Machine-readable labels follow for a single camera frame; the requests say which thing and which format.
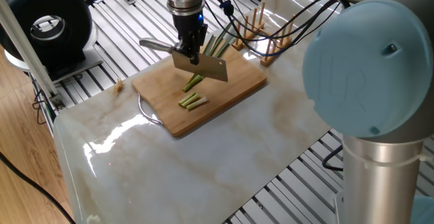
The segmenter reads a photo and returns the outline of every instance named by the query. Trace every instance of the floor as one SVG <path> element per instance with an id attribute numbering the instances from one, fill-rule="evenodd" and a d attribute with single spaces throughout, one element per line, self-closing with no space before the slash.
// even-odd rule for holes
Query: floor
<path id="1" fill-rule="evenodd" d="M 32 108 L 32 83 L 6 62 L 2 47 L 0 53 L 0 151 L 71 213 L 53 138 L 47 125 L 37 123 Z M 14 223 L 68 222 L 51 202 L 0 163 L 0 224 Z"/>

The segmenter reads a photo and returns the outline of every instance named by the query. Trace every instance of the wooden peg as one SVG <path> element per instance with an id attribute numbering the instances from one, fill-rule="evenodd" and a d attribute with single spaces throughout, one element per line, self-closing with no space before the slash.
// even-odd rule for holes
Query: wooden peg
<path id="1" fill-rule="evenodd" d="M 241 30 L 241 23 L 240 23 L 240 22 L 238 22 L 237 30 L 238 30 L 238 33 L 240 33 L 240 32 L 239 32 L 239 30 Z M 241 40 L 240 40 L 240 38 L 237 38 L 237 41 L 235 42 L 235 45 L 238 45 L 239 42 L 241 42 Z"/>
<path id="2" fill-rule="evenodd" d="M 283 40 L 285 39 L 285 37 L 283 37 L 285 35 L 285 31 L 286 31 L 286 26 L 285 28 L 283 28 L 282 30 L 282 38 L 280 39 L 280 46 L 283 47 Z"/>
<path id="3" fill-rule="evenodd" d="M 264 8 L 265 8 L 265 1 L 262 2 L 262 8 L 260 9 L 260 14 L 259 14 L 259 25 L 262 24 L 262 15 L 264 14 Z"/>
<path id="4" fill-rule="evenodd" d="M 266 52 L 267 55 L 270 53 L 270 46 L 271 46 L 271 39 L 269 39 L 269 45 L 267 46 L 267 52 Z"/>
<path id="5" fill-rule="evenodd" d="M 249 16 L 245 16 L 245 23 L 244 23 L 244 38 L 247 38 L 247 28 L 248 28 L 248 24 L 249 24 Z"/>
<path id="6" fill-rule="evenodd" d="M 258 8 L 255 7 L 255 10 L 253 11 L 253 21 L 252 21 L 252 30 L 255 31 L 255 22 L 256 22 L 256 12 L 258 11 Z"/>

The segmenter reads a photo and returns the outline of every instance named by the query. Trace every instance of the white marble table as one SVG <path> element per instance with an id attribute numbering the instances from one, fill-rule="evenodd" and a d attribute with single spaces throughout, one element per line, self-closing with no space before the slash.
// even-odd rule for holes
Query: white marble table
<path id="1" fill-rule="evenodd" d="M 265 1 L 269 31 L 311 2 Z M 267 85 L 183 138 L 141 115 L 135 76 L 118 96 L 108 89 L 61 112 L 54 137 L 76 222 L 222 223 L 330 129 L 304 93 L 308 43 L 267 69 L 243 51 Z"/>

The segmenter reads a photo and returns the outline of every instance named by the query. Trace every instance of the chopped green onion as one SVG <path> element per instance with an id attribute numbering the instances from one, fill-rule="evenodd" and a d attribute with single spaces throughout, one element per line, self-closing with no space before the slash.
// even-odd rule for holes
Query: chopped green onion
<path id="1" fill-rule="evenodd" d="M 188 83 L 190 83 L 196 76 L 198 76 L 198 74 L 194 74 L 194 75 L 192 75 L 191 77 L 190 77 L 190 79 L 189 79 L 189 81 L 187 82 L 187 84 Z"/>
<path id="2" fill-rule="evenodd" d="M 219 58 L 220 56 L 222 56 L 223 52 L 229 47 L 229 45 L 229 42 L 224 41 L 223 46 L 217 51 L 215 57 Z"/>
<path id="3" fill-rule="evenodd" d="M 194 77 L 190 82 L 188 82 L 185 87 L 182 89 L 184 92 L 188 92 L 192 87 L 196 86 L 199 82 L 201 82 L 203 79 L 203 76 L 197 75 Z"/>
<path id="4" fill-rule="evenodd" d="M 214 53 L 214 51 L 216 50 L 216 48 L 220 45 L 220 42 L 222 41 L 224 34 L 226 34 L 226 32 L 229 30 L 229 28 L 231 27 L 231 23 L 229 23 L 226 28 L 224 28 L 224 30 L 221 32 L 221 34 L 217 37 L 217 41 L 214 44 L 214 47 L 212 47 L 210 53 L 208 54 L 208 56 L 212 56 L 212 54 Z"/>
<path id="5" fill-rule="evenodd" d="M 194 102 L 194 103 L 192 103 L 192 104 L 187 105 L 186 108 L 187 108 L 189 111 L 191 111 L 191 110 L 197 108 L 199 105 L 202 105 L 202 104 L 204 104 L 204 103 L 206 103 L 206 102 L 208 102 L 208 99 L 207 99 L 206 97 L 203 97 L 203 98 L 199 99 L 198 101 L 196 101 L 196 102 Z"/>
<path id="6" fill-rule="evenodd" d="M 182 106 L 182 104 L 183 104 L 185 101 L 187 101 L 188 99 L 190 99 L 190 98 L 191 98 L 192 96 L 194 96 L 194 95 L 196 95 L 195 92 L 193 92 L 193 93 L 190 94 L 190 95 L 185 96 L 185 98 L 181 99 L 181 101 L 179 101 L 178 104 L 179 104 L 180 106 Z"/>
<path id="7" fill-rule="evenodd" d="M 203 54 L 208 55 L 210 53 L 212 44 L 214 43 L 215 40 L 216 40 L 216 37 L 214 35 L 212 35 L 210 40 L 208 41 L 208 43 L 205 46 L 205 50 L 203 51 Z"/>
<path id="8" fill-rule="evenodd" d="M 182 107 L 187 107 L 192 102 L 195 102 L 196 100 L 200 99 L 201 97 L 198 94 L 193 95 L 191 98 L 187 99 L 187 101 L 182 103 Z"/>

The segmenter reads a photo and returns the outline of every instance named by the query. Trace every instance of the knife blade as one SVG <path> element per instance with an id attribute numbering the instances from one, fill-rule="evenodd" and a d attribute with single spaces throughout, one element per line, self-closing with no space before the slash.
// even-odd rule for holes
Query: knife blade
<path id="1" fill-rule="evenodd" d="M 199 53 L 197 54 L 199 64 L 192 64 L 189 57 L 176 51 L 170 44 L 151 38 L 141 39 L 139 44 L 153 50 L 172 54 L 174 65 L 178 69 L 220 81 L 228 81 L 226 61 L 221 58 L 206 56 Z"/>

